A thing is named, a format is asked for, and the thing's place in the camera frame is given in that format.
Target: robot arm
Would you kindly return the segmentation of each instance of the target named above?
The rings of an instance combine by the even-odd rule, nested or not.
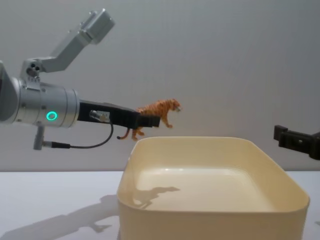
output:
[[[278,141],[280,148],[308,154],[311,159],[320,160],[320,132],[306,134],[276,125],[273,130],[273,139]]]
[[[41,72],[52,73],[65,70],[85,46],[99,44],[114,25],[115,22],[105,9],[100,12],[91,11],[85,21],[69,31],[50,56],[24,61],[21,77],[25,76],[26,71],[30,76],[35,77]]]
[[[85,46],[100,43],[114,25],[105,9],[90,12],[84,22],[69,31],[49,57],[25,60],[19,78],[9,77],[0,61],[0,123],[37,126],[35,150],[45,146],[45,127],[70,128],[76,121],[131,129],[158,127],[159,117],[143,116],[110,103],[80,100],[74,89],[41,81],[40,73],[65,70]]]

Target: tiger head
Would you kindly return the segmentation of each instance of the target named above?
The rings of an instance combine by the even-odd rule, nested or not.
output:
[[[180,112],[182,110],[180,103],[172,98],[169,100],[170,102],[170,110],[175,111],[175,112]]]

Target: plastic container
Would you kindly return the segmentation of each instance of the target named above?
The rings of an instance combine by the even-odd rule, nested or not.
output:
[[[137,142],[118,192],[122,240],[301,240],[310,199],[232,137]]]

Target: cable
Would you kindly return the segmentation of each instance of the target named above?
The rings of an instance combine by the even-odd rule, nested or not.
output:
[[[110,124],[111,127],[111,131],[110,134],[108,136],[108,138],[106,140],[104,140],[103,142],[96,144],[96,145],[91,145],[91,146],[73,146],[67,143],[62,143],[62,142],[55,142],[55,141],[45,141],[43,143],[44,147],[49,147],[49,148],[53,148],[53,149],[93,149],[93,148],[97,148],[100,147],[104,144],[106,144],[112,137],[112,135],[114,134],[114,125],[112,122],[108,122],[106,124]]]
[[[100,146],[106,144],[111,139],[112,135],[114,134],[114,125],[112,124],[112,122],[109,122],[107,124],[110,124],[111,131],[110,131],[108,138],[106,140],[104,140],[103,142],[96,144],[96,145],[92,145],[92,146],[72,146],[71,145],[70,148],[71,149],[93,149],[93,148],[97,148],[97,147],[100,147]]]

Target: tiger leg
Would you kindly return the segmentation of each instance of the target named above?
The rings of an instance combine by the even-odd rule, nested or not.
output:
[[[168,122],[168,116],[167,115],[163,115],[161,117],[162,122],[166,125],[167,128],[172,129],[173,126],[171,124],[169,124]]]
[[[137,140],[138,140],[138,138],[137,138],[137,133],[138,133],[138,131],[137,131],[136,129],[133,129],[133,130],[132,130],[132,139],[133,139],[134,141],[137,141]]]
[[[140,136],[144,136],[145,133],[141,131],[142,127],[139,127],[136,131]]]

